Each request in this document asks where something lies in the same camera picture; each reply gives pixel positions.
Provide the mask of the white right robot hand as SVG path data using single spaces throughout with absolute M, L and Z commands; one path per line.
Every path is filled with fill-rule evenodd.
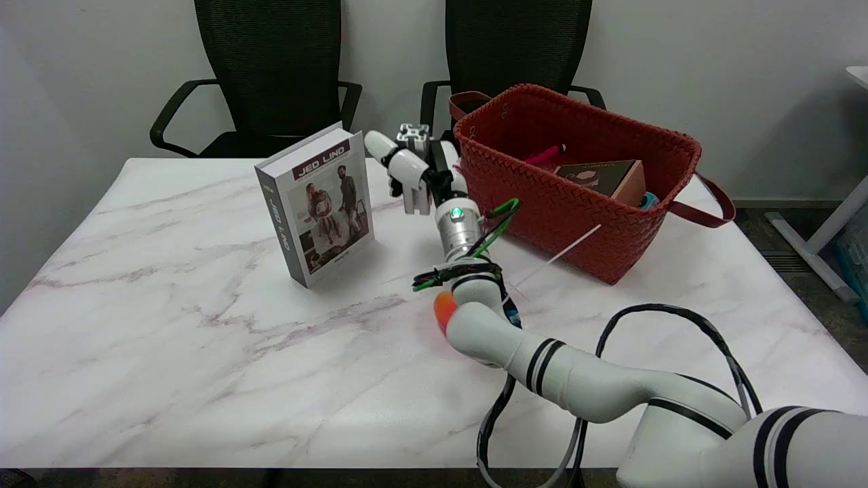
M 458 149 L 451 141 L 432 139 L 426 125 L 404 124 L 395 141 L 368 131 L 363 143 L 387 170 L 390 195 L 403 199 L 404 213 L 427 216 L 450 199 L 469 196 Z

